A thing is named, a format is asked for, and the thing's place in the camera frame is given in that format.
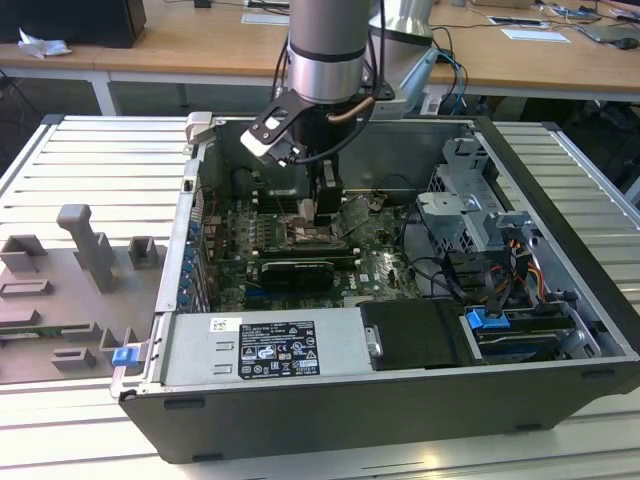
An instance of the white sticker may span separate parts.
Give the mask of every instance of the white sticker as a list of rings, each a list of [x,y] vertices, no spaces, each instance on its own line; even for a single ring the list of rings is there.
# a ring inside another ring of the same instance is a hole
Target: white sticker
[[[7,333],[0,335],[0,340],[23,340],[25,338],[40,338],[37,333]]]
[[[239,332],[242,317],[214,317],[211,319],[209,331],[213,332]]]

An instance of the laptop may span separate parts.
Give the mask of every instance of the laptop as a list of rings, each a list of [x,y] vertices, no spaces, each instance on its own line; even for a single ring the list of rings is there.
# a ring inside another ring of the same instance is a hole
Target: laptop
[[[611,43],[623,38],[635,38],[640,42],[640,29],[636,28],[581,26],[580,30],[600,43]]]

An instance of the paper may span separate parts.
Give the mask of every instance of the paper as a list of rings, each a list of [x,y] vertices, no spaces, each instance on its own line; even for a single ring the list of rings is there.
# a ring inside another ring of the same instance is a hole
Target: paper
[[[539,32],[537,30],[508,30],[506,28],[503,28],[502,31],[511,40],[571,43],[571,41],[567,37],[557,32]]]
[[[62,40],[40,40],[27,35],[22,30],[20,30],[20,38],[18,47],[40,60],[43,60],[45,56],[68,55],[71,53],[67,44]]]

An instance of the black cover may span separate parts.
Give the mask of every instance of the black cover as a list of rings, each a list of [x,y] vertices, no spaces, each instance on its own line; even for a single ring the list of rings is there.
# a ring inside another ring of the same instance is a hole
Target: black cover
[[[460,306],[449,299],[416,298],[361,305],[365,327],[377,328],[382,357],[375,370],[473,365],[460,324]]]
[[[143,0],[0,0],[0,41],[18,28],[44,40],[130,48],[147,21]]]

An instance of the wire bundle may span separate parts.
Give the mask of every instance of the wire bundle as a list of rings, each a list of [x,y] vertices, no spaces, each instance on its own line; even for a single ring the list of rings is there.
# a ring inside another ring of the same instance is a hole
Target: wire bundle
[[[451,108],[451,115],[455,115],[458,107],[462,104],[464,94],[467,91],[467,87],[469,85],[469,73],[467,72],[465,66],[456,60],[456,55],[453,50],[453,39],[451,38],[451,32],[449,32],[446,27],[434,27],[432,30],[443,30],[447,34],[447,38],[449,39],[449,52],[451,52],[451,55],[440,48],[440,45],[438,45],[438,42],[436,42],[435,39],[433,40],[433,43],[438,49],[440,56],[447,62],[449,62],[451,68],[453,69],[453,83],[451,84],[449,91],[444,96],[441,103],[444,104],[449,99],[449,97],[451,97],[451,94],[453,93],[453,90],[455,90],[457,85],[458,95],[456,97],[455,103],[453,104],[453,107]]]

